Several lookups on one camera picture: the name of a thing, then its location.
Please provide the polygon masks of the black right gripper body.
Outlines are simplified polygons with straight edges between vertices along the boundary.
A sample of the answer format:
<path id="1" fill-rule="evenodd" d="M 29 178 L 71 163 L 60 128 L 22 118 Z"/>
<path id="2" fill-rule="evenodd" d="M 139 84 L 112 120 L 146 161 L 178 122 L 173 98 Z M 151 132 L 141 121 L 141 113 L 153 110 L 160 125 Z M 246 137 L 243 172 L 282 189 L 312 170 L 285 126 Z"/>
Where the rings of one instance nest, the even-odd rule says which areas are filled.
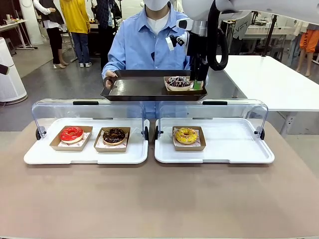
<path id="1" fill-rule="evenodd" d="M 187 56 L 189 62 L 194 59 L 202 59 L 207 62 L 207 37 L 188 32 Z"/>

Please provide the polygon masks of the person's right hand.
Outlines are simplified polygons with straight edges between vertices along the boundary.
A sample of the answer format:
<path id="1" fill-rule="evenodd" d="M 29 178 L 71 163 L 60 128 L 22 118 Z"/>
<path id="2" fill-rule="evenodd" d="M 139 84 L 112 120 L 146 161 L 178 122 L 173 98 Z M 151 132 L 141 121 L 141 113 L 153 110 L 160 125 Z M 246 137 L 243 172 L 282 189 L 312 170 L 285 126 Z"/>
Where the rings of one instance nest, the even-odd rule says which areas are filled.
<path id="1" fill-rule="evenodd" d="M 118 76 L 115 72 L 107 70 L 104 78 L 104 86 L 110 90 L 113 87 L 114 82 L 117 80 Z"/>

